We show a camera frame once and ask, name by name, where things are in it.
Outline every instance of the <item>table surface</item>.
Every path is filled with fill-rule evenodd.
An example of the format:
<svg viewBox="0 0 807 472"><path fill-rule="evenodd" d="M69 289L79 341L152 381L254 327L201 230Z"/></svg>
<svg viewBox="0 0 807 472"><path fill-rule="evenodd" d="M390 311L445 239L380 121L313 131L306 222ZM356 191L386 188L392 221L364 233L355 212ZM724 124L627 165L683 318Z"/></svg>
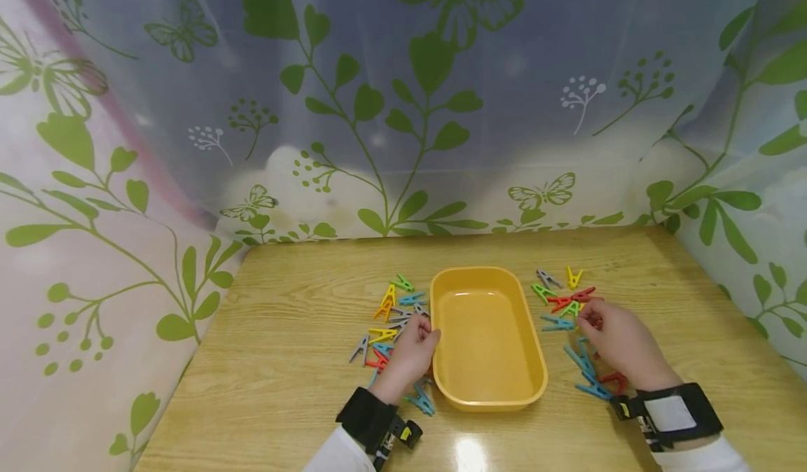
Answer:
<svg viewBox="0 0 807 472"><path fill-rule="evenodd" d="M537 267L623 303L644 319L685 380L697 381L726 435L755 470L807 465L807 391L715 283L662 228L593 228L273 244L255 248L204 336L138 472L296 471L371 367L348 363L397 272L426 291L442 269L496 265L527 293L538 328L547 311L529 286ZM459 412L432 390L434 417L403 403L424 436L398 445L386 471L656 470L635 422L574 389L568 333L538 332L549 372L520 412Z"/></svg>

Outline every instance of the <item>pile of clothespins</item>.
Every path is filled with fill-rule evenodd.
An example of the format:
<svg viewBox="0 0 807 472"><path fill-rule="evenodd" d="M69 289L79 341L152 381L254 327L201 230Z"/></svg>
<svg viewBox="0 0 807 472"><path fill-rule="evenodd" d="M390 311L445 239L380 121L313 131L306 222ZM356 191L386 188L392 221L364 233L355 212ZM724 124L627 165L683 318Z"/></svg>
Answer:
<svg viewBox="0 0 807 472"><path fill-rule="evenodd" d="M583 271L581 270L578 272L577 275L574 275L572 269L567 265L567 276L568 276L568 286L569 290L576 290L577 286L580 282L580 277L583 276ZM562 288L563 285L557 280L554 279L551 275L549 275L546 271L537 270L537 276L541 279L544 283L543 286L535 284L532 285L532 291L534 291L538 297L540 297L544 303L550 304L553 303L554 307L552 308L552 313L560 312L557 317L553 317L552 314L541 314L541 319L546 320L547 322L551 322L551 325L543 327L541 330L543 332L552 332L552 331L571 331L577 330L577 325L574 324L574 320L577 319L578 314L580 311L583 311L583 308L586 306L586 303L591 302L594 299L599 299L600 297L591 295L594 290L596 290L595 286L591 286L583 291L579 291L577 293L573 293L571 296L567 297L559 297L558 294L552 290L550 290L551 285L556 285L558 288ZM564 316L567 314L571 314L571 319L564 319ZM603 324L602 319L599 318L593 323L594 327L598 330L602 330ZM594 370L594 363L591 361L592 358L596 359L598 356L596 351L591 352L587 350L586 344L588 344L587 338L579 338L577 340L578 349L580 350L580 354L574 350L574 347L571 344L567 344L563 346L563 350L569 355L569 358L580 367L580 372L583 373L583 377L585 380L588 381L588 386L582 384L575 384L575 388L579 389L584 393L588 393L591 396L601 398L603 400L609 400L613 396L620 396L628 387L628 381L625 376L622 375L620 372L610 373L610 375L597 377L596 372ZM617 388L614 393L608 391L603 384L606 382L616 382Z"/></svg>
<svg viewBox="0 0 807 472"><path fill-rule="evenodd" d="M397 288L409 292L410 295L397 298ZM394 343L398 341L401 331L409 323L409 318L413 314L429 316L429 312L425 309L426 302L422 300L425 292L414 292L415 287L402 275L398 275L397 280L390 281L387 292L384 293L384 298L381 300L381 306L373 314L374 319L383 317L384 323L388 325L382 328L367 329L367 334L358 342L356 349L350 355L350 362L352 362L358 354L363 352L362 366L375 367L370 384L367 385L368 388L373 386L379 373L384 371L384 367L387 366L389 357L394 351ZM367 361L367 353L370 350L375 354L375 361ZM427 382L432 382L431 378L421 377L413 386L415 395L405 396L403 399L417 406L424 414L431 416L434 415L435 409L429 394L426 393L425 383Z"/></svg>

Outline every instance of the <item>curtain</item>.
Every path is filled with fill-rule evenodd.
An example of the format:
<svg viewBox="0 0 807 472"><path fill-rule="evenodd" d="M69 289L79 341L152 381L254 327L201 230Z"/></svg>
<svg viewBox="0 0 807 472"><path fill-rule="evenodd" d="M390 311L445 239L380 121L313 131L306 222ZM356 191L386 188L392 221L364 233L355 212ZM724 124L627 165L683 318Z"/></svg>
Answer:
<svg viewBox="0 0 807 472"><path fill-rule="evenodd" d="M0 19L15 470L132 468L257 244L664 223L807 377L807 0L0 0Z"/></svg>

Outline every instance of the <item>yellow plastic tray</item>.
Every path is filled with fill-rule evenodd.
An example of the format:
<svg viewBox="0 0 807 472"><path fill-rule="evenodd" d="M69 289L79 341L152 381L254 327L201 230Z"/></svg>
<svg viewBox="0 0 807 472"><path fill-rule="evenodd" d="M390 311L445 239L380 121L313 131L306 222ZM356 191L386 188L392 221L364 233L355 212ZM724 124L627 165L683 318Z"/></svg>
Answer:
<svg viewBox="0 0 807 472"><path fill-rule="evenodd" d="M432 327L442 330L434 379L469 412L519 410L546 389L546 362L517 277L499 267L446 269L432 280Z"/></svg>

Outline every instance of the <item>hand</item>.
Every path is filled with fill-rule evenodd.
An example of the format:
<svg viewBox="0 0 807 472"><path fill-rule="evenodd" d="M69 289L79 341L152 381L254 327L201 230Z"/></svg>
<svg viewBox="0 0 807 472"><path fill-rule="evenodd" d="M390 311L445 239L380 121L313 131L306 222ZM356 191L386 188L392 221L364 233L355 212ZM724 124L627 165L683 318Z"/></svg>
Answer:
<svg viewBox="0 0 807 472"><path fill-rule="evenodd" d="M602 319L601 331L593 325L597 319ZM593 300L580 311L577 324L602 359L622 372L636 389L656 391L683 383L636 314Z"/></svg>
<svg viewBox="0 0 807 472"><path fill-rule="evenodd" d="M440 340L440 330L432 330L429 319L420 314L413 314L400 334L389 363L370 388L376 398L392 405L398 405L404 394L429 370Z"/></svg>

